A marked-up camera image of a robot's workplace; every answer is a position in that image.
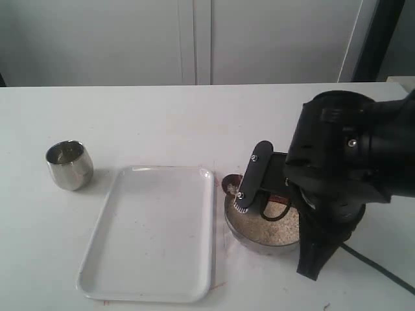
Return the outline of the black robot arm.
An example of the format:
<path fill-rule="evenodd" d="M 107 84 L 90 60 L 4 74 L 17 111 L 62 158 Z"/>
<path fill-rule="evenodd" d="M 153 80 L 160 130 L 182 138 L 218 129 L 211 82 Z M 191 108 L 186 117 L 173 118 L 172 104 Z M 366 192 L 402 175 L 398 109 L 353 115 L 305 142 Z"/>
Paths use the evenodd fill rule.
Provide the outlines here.
<path fill-rule="evenodd" d="M 368 203 L 414 195 L 414 95 L 377 102 L 351 91 L 326 91 L 302 106 L 284 164 L 258 143 L 234 200 L 240 213 L 261 210 L 286 183 L 304 226 L 346 240 Z"/>

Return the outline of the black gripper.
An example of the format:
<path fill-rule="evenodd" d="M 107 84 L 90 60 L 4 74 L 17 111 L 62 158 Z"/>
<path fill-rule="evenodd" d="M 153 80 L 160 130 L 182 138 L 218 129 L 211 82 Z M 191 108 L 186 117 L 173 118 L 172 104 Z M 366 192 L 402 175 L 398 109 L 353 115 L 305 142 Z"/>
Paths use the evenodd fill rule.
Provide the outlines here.
<path fill-rule="evenodd" d="M 269 141 L 256 144 L 234 209 L 255 212 L 271 195 L 286 197 L 295 201 L 307 237 L 347 240 L 364 205 L 346 197 L 346 132 L 365 103 L 366 96 L 351 91 L 324 92 L 305 103 L 288 153 L 274 152 Z"/>

